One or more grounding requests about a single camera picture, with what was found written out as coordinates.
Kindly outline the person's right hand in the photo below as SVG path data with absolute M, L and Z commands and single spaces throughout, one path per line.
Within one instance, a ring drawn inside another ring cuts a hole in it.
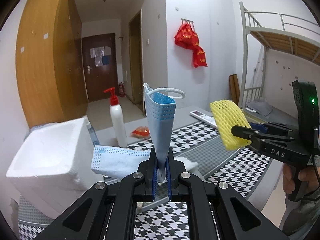
M 300 171 L 298 178 L 300 181 L 307 182 L 308 187 L 305 192 L 315 191 L 319 187 L 316 172 L 313 167 L 309 166 Z M 292 169 L 289 165 L 283 165 L 283 190 L 287 194 L 291 194 L 295 190 L 295 182 L 292 178 Z

